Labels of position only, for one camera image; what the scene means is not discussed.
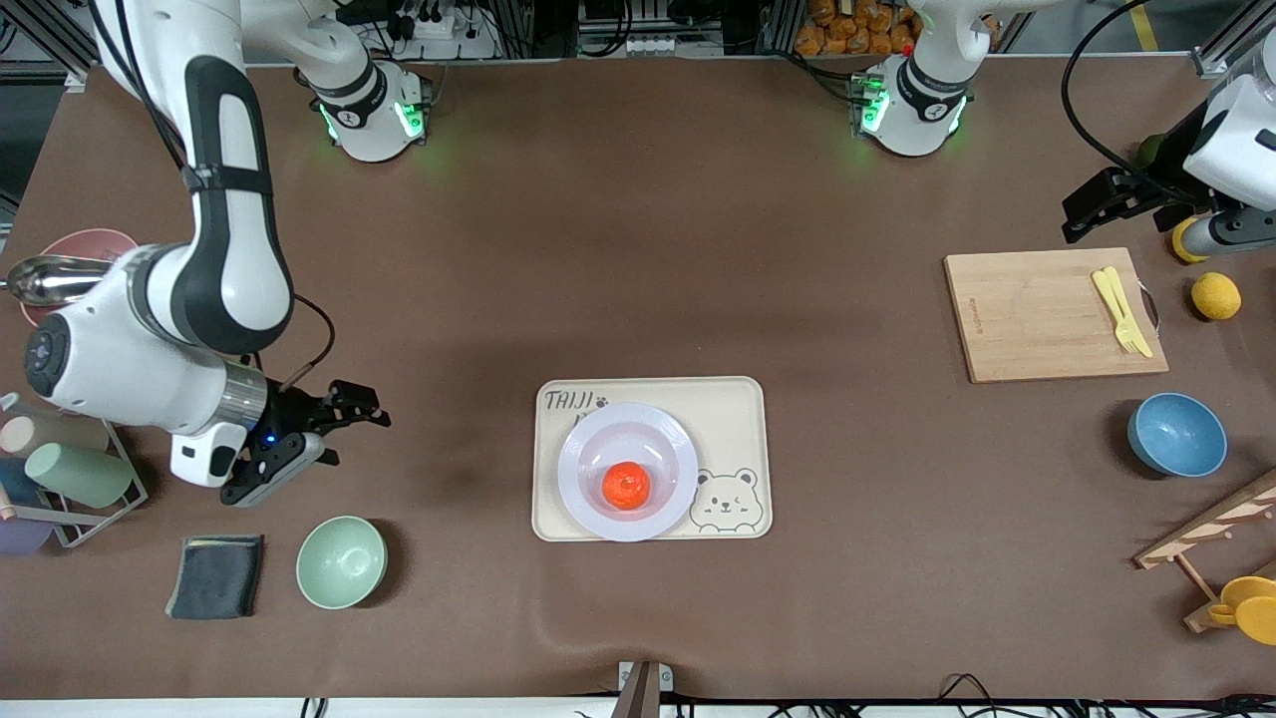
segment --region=black cable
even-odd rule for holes
[[[137,55],[133,51],[133,43],[129,37],[129,24],[128,18],[124,14],[124,1],[116,0],[115,13],[117,15],[117,22],[120,26],[120,41],[124,42],[125,50],[130,61],[124,60],[124,55],[120,54],[120,48],[115,45],[115,38],[111,33],[106,31],[106,23],[102,20],[102,14],[97,9],[97,3],[89,3],[89,14],[93,18],[93,26],[97,28],[98,37],[102,38],[102,43],[106,45],[107,52],[111,54],[111,59],[115,60],[115,65],[120,68],[120,73],[124,79],[133,87],[133,91],[142,99],[142,105],[145,107],[147,114],[151,115],[151,121],[154,124],[156,130],[160,131],[160,139],[163,140],[165,149],[168,150],[168,156],[172,157],[175,165],[179,168],[184,167],[186,163],[177,152],[176,133],[172,125],[160,114],[156,107],[154,101],[151,99],[151,93],[147,92],[145,83],[142,82],[140,73],[138,71]]]
[[[620,14],[616,15],[615,36],[602,50],[581,50],[581,54],[586,57],[606,57],[615,54],[616,50],[624,47],[625,42],[629,41],[629,34],[634,29],[633,8],[629,6],[629,0],[618,0],[618,3],[620,4]]]
[[[393,46],[389,42],[385,41],[385,33],[382,32],[382,26],[376,24],[376,18],[373,17],[373,11],[367,9],[367,5],[362,5],[362,8],[364,8],[364,15],[367,17],[367,22],[373,23],[373,27],[376,28],[376,38],[382,41],[382,50],[384,50],[385,51],[385,56],[389,57],[390,61],[393,61],[394,60],[394,50],[393,50]]]
[[[1041,718],[1041,715],[1036,713],[1025,713],[1013,708],[1005,708],[1004,705],[989,705],[988,708],[980,708],[974,713],[963,713],[963,715],[966,715],[966,718],[977,718],[979,715],[985,715],[988,713],[1008,713],[1011,715],[1018,715],[1020,718]]]
[[[310,713],[310,701],[315,701],[315,712]],[[305,699],[301,701],[301,718],[323,718],[323,714],[328,712],[328,699]]]
[[[940,700],[948,698],[948,695],[951,692],[953,692],[954,690],[957,690],[957,687],[961,686],[962,684],[970,684],[970,685],[975,686],[975,690],[977,690],[979,694],[984,698],[984,700],[988,701],[988,708],[980,708],[975,713],[967,714],[966,709],[962,708],[961,705],[958,705],[957,707],[957,713],[960,713],[962,718],[977,718],[979,715],[983,715],[985,713],[991,713],[993,718],[998,718],[998,705],[997,705],[997,703],[993,700],[991,694],[988,692],[988,689],[984,687],[984,682],[980,681],[977,677],[975,677],[974,673],[953,673],[953,675],[948,676],[948,678],[952,678],[952,684],[949,684],[948,687],[946,687],[944,690],[939,691],[939,698],[935,699],[935,703],[939,703]],[[1030,713],[1023,713],[1023,712],[1020,712],[1020,710],[1011,710],[1008,708],[1007,709],[1002,709],[1002,710],[1005,710],[1007,713],[1013,713],[1014,715],[1018,715],[1020,718],[1040,718],[1039,715],[1032,715]]]
[[[13,41],[18,40],[18,28],[9,23],[8,18],[4,19],[4,24],[0,24],[0,40],[4,38],[4,33],[10,28],[13,29],[13,34],[10,34],[9,40],[5,41],[4,47],[0,47],[0,55],[8,52],[9,48],[13,47]]]
[[[1083,139],[1086,144],[1094,147],[1095,150],[1106,157],[1109,162],[1116,165],[1122,170],[1125,170],[1132,176],[1156,187],[1156,190],[1164,194],[1165,196],[1174,199],[1175,201],[1182,201],[1188,205],[1194,205],[1196,200],[1191,195],[1179,191],[1178,189],[1166,186],[1161,181],[1152,177],[1152,175],[1145,172],[1139,167],[1136,167],[1133,163],[1128,162],[1124,157],[1109,149],[1108,145],[1099,142],[1099,139],[1096,139],[1095,135],[1090,134],[1090,130],[1087,130],[1081,124],[1081,120],[1077,117],[1077,111],[1073,110],[1072,107],[1072,92],[1071,92],[1072,70],[1073,68],[1077,66],[1077,60],[1081,59],[1081,54],[1085,52],[1086,47],[1090,46],[1090,42],[1095,38],[1095,36],[1097,36],[1105,27],[1111,24],[1113,20],[1124,15],[1125,13],[1132,11],[1134,8],[1146,5],[1151,0],[1129,0],[1120,8],[1116,8],[1111,13],[1108,13],[1108,15],[1105,15],[1104,19],[1099,20],[1095,24],[1095,27],[1090,28],[1090,32],[1087,32],[1085,37],[1081,38],[1081,42],[1077,43],[1077,48],[1073,50],[1072,56],[1068,57],[1068,64],[1064,65],[1063,68],[1063,78],[1059,80],[1059,96],[1063,99],[1063,112],[1068,116],[1068,122],[1072,124],[1072,129],[1077,130],[1077,134],[1081,135],[1081,139]]]
[[[138,91],[138,96],[142,98],[142,105],[151,115],[151,121],[154,122],[160,136],[163,138],[165,148],[168,150],[168,156],[172,157],[172,163],[180,170],[186,166],[186,161],[181,157],[181,153],[177,150],[177,144],[174,142],[172,125],[170,125],[168,120],[160,112],[160,107],[151,97],[151,91],[147,89],[147,83],[142,79],[142,66],[138,64],[138,55],[133,48],[133,37],[129,33],[129,18],[124,8],[124,0],[115,0],[115,14],[120,23],[120,42],[124,43],[124,52],[129,59],[129,68],[133,70],[133,79],[137,82],[135,89]]]
[[[496,14],[496,9],[495,8],[493,8],[489,11],[484,11],[482,8],[478,8],[478,14],[482,15],[482,22],[484,22],[485,26],[494,28],[496,31],[496,34],[499,34],[501,38],[504,38],[505,41],[510,42],[512,45],[518,46],[518,56],[519,57],[526,57],[527,56],[524,54],[524,48],[531,50],[532,52],[536,51],[536,43],[535,42],[528,42],[526,40],[523,40],[522,37],[514,37],[513,34],[510,34],[509,32],[505,31],[505,26],[504,26],[504,23],[500,22],[500,15]],[[489,15],[491,15],[491,22],[490,23],[487,22],[487,17]]]
[[[800,68],[803,71],[809,74],[810,78],[815,80],[815,84],[820,87],[820,89],[829,93],[835,98],[841,99],[842,102],[850,102],[851,105],[866,103],[865,99],[860,97],[850,97],[849,94],[840,92],[837,88],[831,87],[824,82],[824,79],[832,79],[842,83],[851,82],[854,73],[835,73],[833,70],[817,68],[815,65],[808,62],[805,59],[794,55],[792,52],[786,52],[783,50],[760,50],[758,51],[758,55],[783,57],[785,60],[789,60],[790,62]]]
[[[314,312],[319,314],[319,318],[323,319],[323,323],[328,324],[328,343],[324,344],[323,351],[320,351],[314,358],[311,358],[310,362],[306,362],[306,365],[309,365],[310,369],[313,370],[313,369],[315,369],[315,367],[319,366],[319,362],[323,362],[324,358],[328,357],[328,353],[332,351],[332,346],[334,343],[337,343],[337,325],[332,323],[332,316],[329,316],[328,312],[324,311],[314,301],[310,301],[309,298],[306,298],[305,296],[301,296],[300,293],[293,293],[292,296],[297,301],[300,301],[300,302],[305,304],[306,306],[309,306],[310,309],[313,309]]]

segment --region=pink bowl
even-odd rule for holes
[[[50,244],[41,254],[116,261],[137,246],[138,242],[121,231],[96,228],[69,233]],[[45,320],[45,316],[52,314],[55,309],[57,306],[27,306],[23,304],[22,315],[27,316],[31,325],[38,326],[40,321]]]

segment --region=yellow fruit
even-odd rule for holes
[[[1192,302],[1211,319],[1230,319],[1240,310],[1240,289],[1219,272],[1206,272],[1192,284]]]

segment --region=orange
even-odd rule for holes
[[[602,499],[621,511],[633,511],[651,496],[651,477],[633,462],[621,462],[602,477]]]

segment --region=blue bowl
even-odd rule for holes
[[[1175,477],[1206,477],[1228,458],[1228,435],[1208,407],[1182,394],[1150,397],[1129,418],[1129,445],[1145,464]]]

